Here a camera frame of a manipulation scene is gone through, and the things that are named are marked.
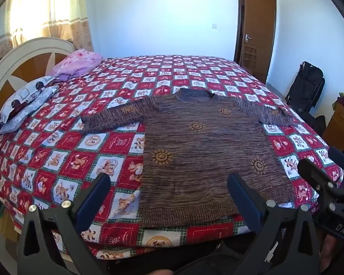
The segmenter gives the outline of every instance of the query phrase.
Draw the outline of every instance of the beige curtain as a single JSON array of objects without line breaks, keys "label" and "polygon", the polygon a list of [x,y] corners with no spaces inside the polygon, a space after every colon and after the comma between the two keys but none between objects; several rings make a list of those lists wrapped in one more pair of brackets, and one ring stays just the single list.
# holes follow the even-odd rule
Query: beige curtain
[{"label": "beige curtain", "polygon": [[23,42],[45,36],[93,51],[85,0],[6,0],[0,8],[0,60]]}]

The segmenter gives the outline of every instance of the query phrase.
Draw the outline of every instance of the door panel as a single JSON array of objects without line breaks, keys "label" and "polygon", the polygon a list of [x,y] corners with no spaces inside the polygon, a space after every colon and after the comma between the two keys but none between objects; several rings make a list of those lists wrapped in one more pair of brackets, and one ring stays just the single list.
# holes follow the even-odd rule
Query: door panel
[{"label": "door panel", "polygon": [[245,0],[239,64],[266,83],[274,43],[276,0]]}]

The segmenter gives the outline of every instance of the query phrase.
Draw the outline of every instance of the bed frame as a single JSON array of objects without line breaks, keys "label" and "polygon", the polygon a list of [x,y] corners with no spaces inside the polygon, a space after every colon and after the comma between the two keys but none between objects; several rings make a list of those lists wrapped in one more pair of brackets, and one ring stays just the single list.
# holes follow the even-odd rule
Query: bed frame
[{"label": "bed frame", "polygon": [[41,37],[29,40],[0,60],[0,110],[9,97],[51,69],[76,50],[66,40]]}]

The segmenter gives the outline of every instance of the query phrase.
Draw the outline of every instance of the bed sheet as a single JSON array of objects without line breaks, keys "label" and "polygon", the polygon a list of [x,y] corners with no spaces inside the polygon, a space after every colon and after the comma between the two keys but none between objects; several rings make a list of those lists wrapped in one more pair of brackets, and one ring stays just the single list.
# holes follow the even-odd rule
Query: bed sheet
[{"label": "bed sheet", "polygon": [[[180,88],[207,89],[223,96],[292,111],[297,126],[262,125],[278,160],[293,183],[296,198],[285,207],[316,210],[318,194],[297,172],[309,158],[337,184],[343,171],[327,156],[328,146],[283,101],[233,61],[202,56],[110,58],[84,77],[60,83],[55,96],[12,134],[0,136],[0,199],[20,228],[31,204],[41,209],[74,199],[100,172],[112,188],[90,229],[82,233],[99,259],[120,259],[157,247],[200,243],[248,231],[241,216],[161,229],[140,226],[138,191],[142,181],[144,126],[82,136],[80,115],[89,115],[146,95],[174,94]],[[134,194],[135,200],[122,211]],[[54,233],[60,250],[66,251]]]}]

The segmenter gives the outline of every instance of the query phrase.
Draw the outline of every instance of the silver bolt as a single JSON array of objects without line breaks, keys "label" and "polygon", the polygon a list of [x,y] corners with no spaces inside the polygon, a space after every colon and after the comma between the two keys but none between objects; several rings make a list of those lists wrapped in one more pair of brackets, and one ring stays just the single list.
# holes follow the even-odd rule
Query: silver bolt
[{"label": "silver bolt", "polygon": [[308,207],[306,205],[301,205],[301,210],[304,212],[308,211]]},{"label": "silver bolt", "polygon": [[329,209],[331,210],[331,211],[335,211],[335,205],[333,204],[333,203],[330,203],[330,205],[329,205]]},{"label": "silver bolt", "polygon": [[63,202],[61,203],[61,206],[62,206],[64,209],[69,208],[71,205],[72,205],[72,202],[69,201],[69,200],[63,201]]},{"label": "silver bolt", "polygon": [[268,199],[266,201],[266,205],[270,208],[274,208],[277,205],[277,203],[275,201],[273,201],[272,199]]},{"label": "silver bolt", "polygon": [[29,212],[34,212],[37,210],[37,206],[36,205],[30,205],[28,210],[29,210]]}]

